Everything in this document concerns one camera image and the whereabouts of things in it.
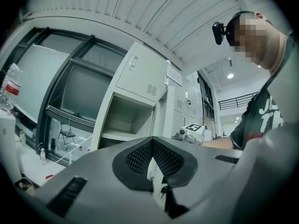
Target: plastic bottle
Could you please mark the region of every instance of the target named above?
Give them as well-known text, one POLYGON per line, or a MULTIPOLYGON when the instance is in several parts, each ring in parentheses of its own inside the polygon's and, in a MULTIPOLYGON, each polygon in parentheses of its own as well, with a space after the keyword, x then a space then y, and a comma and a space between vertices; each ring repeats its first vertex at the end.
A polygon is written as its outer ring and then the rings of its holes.
POLYGON ((19 95, 21 88, 22 70, 13 63, 3 80, 0 88, 0 107, 10 112, 15 104, 15 98, 19 95))
POLYGON ((22 137, 22 145, 25 146, 26 145, 26 135, 23 133, 23 137, 22 137))
POLYGON ((42 163, 45 163, 46 162, 46 153, 45 153, 45 149, 42 147, 42 150, 41 150, 41 161, 42 163))
POLYGON ((23 134, 25 134, 25 133, 24 133, 24 130, 21 129, 21 131, 20 131, 20 142, 21 142, 21 143, 22 143, 22 139, 23 139, 23 134))

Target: black t-shirt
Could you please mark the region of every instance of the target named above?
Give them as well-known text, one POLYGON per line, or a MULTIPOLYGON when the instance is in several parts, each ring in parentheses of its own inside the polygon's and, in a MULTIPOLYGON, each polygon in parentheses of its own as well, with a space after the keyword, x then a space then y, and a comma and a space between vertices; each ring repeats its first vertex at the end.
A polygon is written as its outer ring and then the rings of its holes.
POLYGON ((294 47, 295 39, 293 35, 289 35, 279 70, 269 78, 261 90, 250 100, 246 112, 242 115, 240 124, 230 135, 236 148, 244 149, 250 139, 260 138, 268 130, 277 128, 284 122, 277 105, 268 92, 268 86, 280 72, 294 47))

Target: ceiling light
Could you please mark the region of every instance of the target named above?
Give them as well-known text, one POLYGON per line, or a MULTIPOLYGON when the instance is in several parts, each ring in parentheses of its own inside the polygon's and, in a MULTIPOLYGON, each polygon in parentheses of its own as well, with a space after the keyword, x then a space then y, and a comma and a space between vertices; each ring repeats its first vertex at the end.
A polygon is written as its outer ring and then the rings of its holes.
POLYGON ((228 79, 231 79, 231 78, 233 78, 234 77, 234 74, 229 74, 228 75, 228 79))

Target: white ceiling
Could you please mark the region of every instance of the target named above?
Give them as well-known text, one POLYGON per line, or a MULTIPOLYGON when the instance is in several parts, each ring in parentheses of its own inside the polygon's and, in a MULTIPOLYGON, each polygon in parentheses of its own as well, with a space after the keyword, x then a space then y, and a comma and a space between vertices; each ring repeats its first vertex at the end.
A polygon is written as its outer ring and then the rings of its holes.
POLYGON ((212 65, 220 86, 260 71, 235 61, 226 39, 221 46, 215 43, 211 28, 215 21, 227 24, 241 10, 259 10, 285 27, 271 0, 28 0, 26 10, 32 13, 27 19, 78 17, 122 30, 170 59, 186 75, 212 65), (233 59, 231 81, 225 79, 231 68, 219 62, 226 56, 233 59))
POLYGON ((231 59, 233 66, 230 66, 228 58, 225 57, 211 64, 211 66, 204 68, 212 83, 217 85, 218 82, 221 88, 225 88, 226 86, 237 84, 248 79, 254 81, 264 77, 269 77, 268 71, 263 68, 259 68, 253 63, 246 62, 244 58, 232 57, 231 59), (234 77, 232 79, 228 79, 228 74, 234 74, 234 77))

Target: person's arm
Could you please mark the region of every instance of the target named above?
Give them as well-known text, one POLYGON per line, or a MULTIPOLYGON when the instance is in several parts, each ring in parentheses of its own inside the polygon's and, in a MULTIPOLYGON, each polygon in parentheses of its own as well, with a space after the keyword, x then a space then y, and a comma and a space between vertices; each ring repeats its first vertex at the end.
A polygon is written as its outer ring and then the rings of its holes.
POLYGON ((226 137, 219 140, 206 141, 202 146, 214 147, 214 148, 223 148, 223 149, 242 149, 242 143, 244 138, 244 129, 247 121, 247 115, 251 109, 252 103, 255 99, 255 96, 248 102, 247 110, 242 115, 242 120, 235 130, 230 134, 230 137, 226 137))
POLYGON ((206 141, 202 144, 202 146, 223 148, 223 149, 234 149, 234 145, 230 137, 226 137, 219 140, 206 141))

